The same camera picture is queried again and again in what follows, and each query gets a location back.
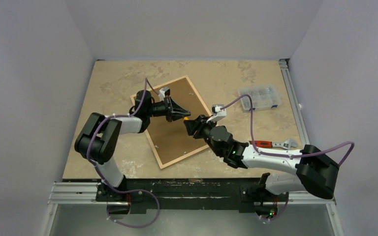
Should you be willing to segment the wooden picture frame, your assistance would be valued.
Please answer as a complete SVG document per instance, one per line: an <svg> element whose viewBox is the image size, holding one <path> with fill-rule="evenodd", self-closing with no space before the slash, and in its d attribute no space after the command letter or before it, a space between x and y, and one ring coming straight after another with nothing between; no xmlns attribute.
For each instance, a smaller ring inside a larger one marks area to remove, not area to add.
<svg viewBox="0 0 378 236"><path fill-rule="evenodd" d="M155 86L154 90L159 92L164 87L170 88L171 97L177 104L191 112L189 119L211 115L210 109L187 75ZM167 122L165 118L158 117L151 118L150 121L145 134L161 169L209 148L202 139L194 139L187 134L182 119Z"/></svg>

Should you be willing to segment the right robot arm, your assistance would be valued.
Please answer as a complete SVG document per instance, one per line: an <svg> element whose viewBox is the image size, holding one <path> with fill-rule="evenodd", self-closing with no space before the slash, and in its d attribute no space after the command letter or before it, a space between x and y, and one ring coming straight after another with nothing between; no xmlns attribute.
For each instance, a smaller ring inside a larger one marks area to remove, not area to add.
<svg viewBox="0 0 378 236"><path fill-rule="evenodd" d="M196 119L184 118L184 125L188 135L203 139L212 152L232 168L280 171L280 175L269 175L257 186L257 195L263 200L293 191L308 191L322 199L334 197L340 165L313 145L285 151L254 147L235 140L225 126L209 121L204 115Z"/></svg>

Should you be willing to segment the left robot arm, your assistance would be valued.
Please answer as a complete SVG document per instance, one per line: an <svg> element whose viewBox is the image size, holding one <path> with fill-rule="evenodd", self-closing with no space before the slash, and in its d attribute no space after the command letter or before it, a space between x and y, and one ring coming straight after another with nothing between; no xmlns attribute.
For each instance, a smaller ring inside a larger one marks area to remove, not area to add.
<svg viewBox="0 0 378 236"><path fill-rule="evenodd" d="M191 115L171 98L168 87L162 88L158 96L156 102L150 91L139 91L127 115L91 113L74 143L75 151L93 165L102 182L109 186L108 195L114 201L123 200L129 192L126 177L113 158L118 137L145 132L152 117L173 122Z"/></svg>

